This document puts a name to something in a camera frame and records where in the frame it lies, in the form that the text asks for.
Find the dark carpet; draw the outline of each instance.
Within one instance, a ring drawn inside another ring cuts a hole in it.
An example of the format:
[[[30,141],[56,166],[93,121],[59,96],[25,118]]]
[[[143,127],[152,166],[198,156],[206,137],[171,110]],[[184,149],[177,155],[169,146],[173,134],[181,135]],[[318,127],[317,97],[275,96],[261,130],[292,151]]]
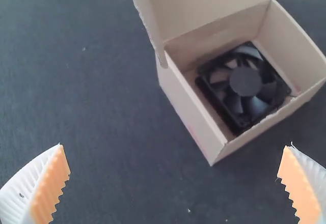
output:
[[[280,2],[326,52],[326,0]],[[0,0],[0,184],[61,142],[72,174],[53,223],[297,223],[276,173],[290,141],[326,165],[325,104],[323,88],[209,167],[131,0]]]

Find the fan hub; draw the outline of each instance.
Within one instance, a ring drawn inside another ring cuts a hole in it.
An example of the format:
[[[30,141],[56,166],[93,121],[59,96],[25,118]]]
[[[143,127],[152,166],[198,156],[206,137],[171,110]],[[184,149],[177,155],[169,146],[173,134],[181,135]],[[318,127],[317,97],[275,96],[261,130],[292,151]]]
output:
[[[255,69],[237,67],[230,76],[230,87],[241,97],[256,96],[262,86],[261,77]]]

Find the cardboard box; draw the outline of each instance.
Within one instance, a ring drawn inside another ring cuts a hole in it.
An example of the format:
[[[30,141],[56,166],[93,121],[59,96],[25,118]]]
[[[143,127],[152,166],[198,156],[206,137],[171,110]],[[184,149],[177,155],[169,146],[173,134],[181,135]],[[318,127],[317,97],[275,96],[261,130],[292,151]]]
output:
[[[326,58],[276,0],[133,0],[156,52],[159,83],[210,165],[277,124],[324,84]],[[196,68],[252,41],[294,98],[234,137],[195,86]]]

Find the fan blade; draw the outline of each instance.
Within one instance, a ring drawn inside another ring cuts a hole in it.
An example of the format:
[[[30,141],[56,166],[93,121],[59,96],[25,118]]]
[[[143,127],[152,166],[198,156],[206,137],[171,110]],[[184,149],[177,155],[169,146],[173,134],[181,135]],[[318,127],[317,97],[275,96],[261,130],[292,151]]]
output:
[[[271,102],[276,94],[277,82],[263,84],[257,97],[265,102]]]
[[[216,66],[217,69],[224,69],[224,70],[232,70],[229,66],[226,66],[225,64],[218,64]]]
[[[249,47],[249,46],[240,46],[238,48],[236,48],[234,50],[235,53],[243,53],[243,54],[247,54],[247,55],[250,55],[250,56],[253,56],[257,59],[260,59],[260,60],[263,60],[262,56],[260,55],[260,52],[253,48],[253,47]]]
[[[248,61],[246,60],[245,57],[241,56],[241,55],[238,55],[237,59],[236,59],[236,63],[238,65],[238,67],[241,67],[241,66],[246,66],[246,67],[249,67],[249,63]]]
[[[252,97],[244,101],[246,112],[252,117],[261,115],[268,109],[268,104],[257,97]]]
[[[229,79],[231,70],[217,68],[209,75],[209,83],[216,83],[219,81],[226,81]]]
[[[224,99],[226,107],[235,114],[242,114],[243,108],[241,103],[241,97],[235,93],[230,93]]]
[[[224,90],[229,85],[228,81],[219,81],[211,84],[212,88],[218,92]]]

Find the floor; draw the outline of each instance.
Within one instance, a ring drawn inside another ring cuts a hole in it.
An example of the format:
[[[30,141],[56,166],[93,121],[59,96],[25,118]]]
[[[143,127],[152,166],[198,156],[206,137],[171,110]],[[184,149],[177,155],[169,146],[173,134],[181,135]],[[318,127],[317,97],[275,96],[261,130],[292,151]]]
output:
[[[326,0],[280,0],[326,53]],[[61,142],[56,223],[297,223],[285,144],[326,165],[326,88],[209,167],[159,88],[131,0],[0,0],[0,185]]]

